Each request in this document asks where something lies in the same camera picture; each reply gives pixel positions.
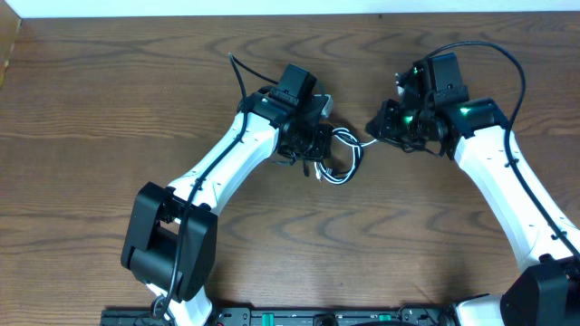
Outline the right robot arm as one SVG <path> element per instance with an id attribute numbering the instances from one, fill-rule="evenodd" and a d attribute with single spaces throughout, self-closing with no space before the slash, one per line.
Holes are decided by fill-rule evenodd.
<path id="1" fill-rule="evenodd" d="M 502 294 L 451 304 L 440 324 L 578 324 L 579 230 L 527 164 L 500 107 L 469 97 L 454 53 L 414 62 L 396 85 L 398 99 L 382 103 L 367 132 L 407 152 L 440 144 L 485 198 L 520 271 Z"/>

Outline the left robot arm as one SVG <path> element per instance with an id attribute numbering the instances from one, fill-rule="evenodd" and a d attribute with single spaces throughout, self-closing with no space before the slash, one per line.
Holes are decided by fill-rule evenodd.
<path id="1" fill-rule="evenodd" d="M 202 325 L 212 312 L 204 285 L 216 257 L 218 217 L 249 174 L 280 155 L 292 166 L 327 158 L 331 131 L 322 123 L 331 96 L 289 64 L 278 81 L 244 92 L 223 138 L 187 173 L 136 195 L 121 265 L 156 295 L 149 316 L 162 325 Z"/>

